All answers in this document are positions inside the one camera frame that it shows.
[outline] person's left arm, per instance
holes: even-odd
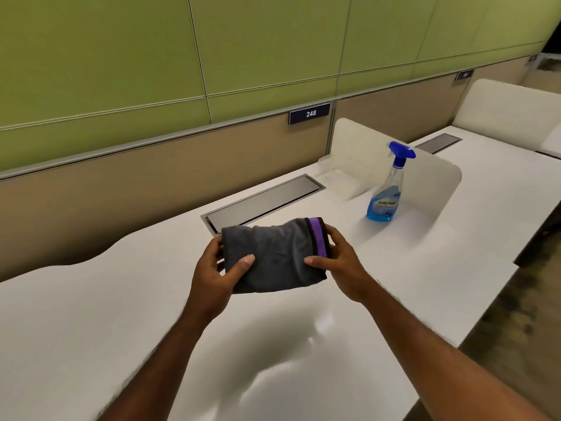
[[[98,421],[167,419],[195,344],[207,325],[224,311],[234,285],[255,261],[248,255],[221,276],[221,258],[221,238],[217,237],[197,263],[181,316]]]

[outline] blue spray nozzle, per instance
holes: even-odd
[[[389,144],[389,149],[396,156],[396,160],[393,162],[393,166],[396,168],[403,168],[407,158],[417,158],[415,151],[403,143],[391,142]]]

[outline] green wall panel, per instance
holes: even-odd
[[[547,41],[560,17],[561,0],[494,0],[472,51]]]
[[[419,62],[415,65],[411,79],[428,77],[431,75],[450,72],[453,70],[469,69],[488,63],[495,63],[515,59],[537,53],[543,47],[543,42],[527,44],[518,47],[486,51],[483,53],[466,54],[435,61]]]
[[[207,94],[338,73],[349,0],[191,0]]]
[[[0,171],[208,124],[197,99],[0,131]]]
[[[470,52],[491,0],[438,0],[418,60]]]
[[[416,61],[437,0],[352,0],[341,72]]]
[[[187,0],[1,0],[0,34],[0,127],[204,93]]]
[[[215,123],[332,98],[336,85],[337,78],[324,78],[209,97],[210,118]]]
[[[337,95],[407,81],[410,79],[414,67],[414,65],[404,65],[341,75],[337,84]]]

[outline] spray bottle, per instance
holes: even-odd
[[[413,149],[402,143],[391,142],[389,149],[396,156],[396,159],[390,169],[388,178],[370,200],[366,212],[366,216],[375,222],[389,222],[395,215],[401,197],[403,166],[407,158],[417,157]]]

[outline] gray microfiber cloth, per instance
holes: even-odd
[[[242,257],[255,255],[234,294],[283,291],[321,282],[326,278],[325,270],[308,266],[304,258],[331,254],[321,217],[297,218],[282,226],[225,227],[222,245],[226,272]]]

